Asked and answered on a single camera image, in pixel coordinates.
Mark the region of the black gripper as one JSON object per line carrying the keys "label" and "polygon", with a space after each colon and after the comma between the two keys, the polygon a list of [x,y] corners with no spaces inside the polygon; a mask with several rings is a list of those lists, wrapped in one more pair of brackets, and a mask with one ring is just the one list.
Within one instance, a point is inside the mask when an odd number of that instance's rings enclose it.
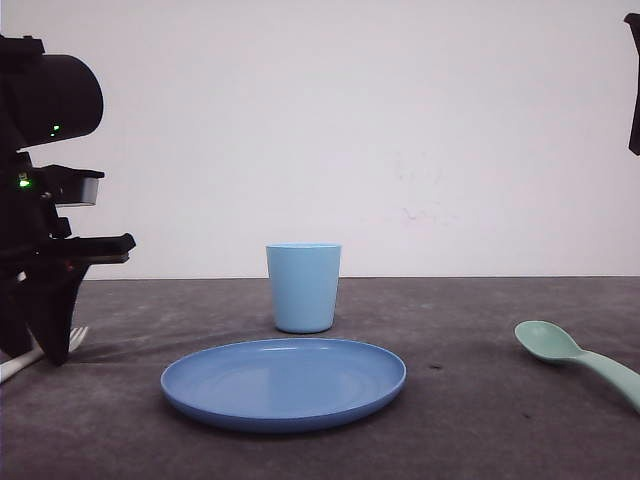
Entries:
{"label": "black gripper", "polygon": [[35,345],[54,365],[69,357],[80,284],[95,264],[121,264],[136,247],[129,234],[78,237],[45,192],[42,167],[26,152],[1,153],[1,351]]}

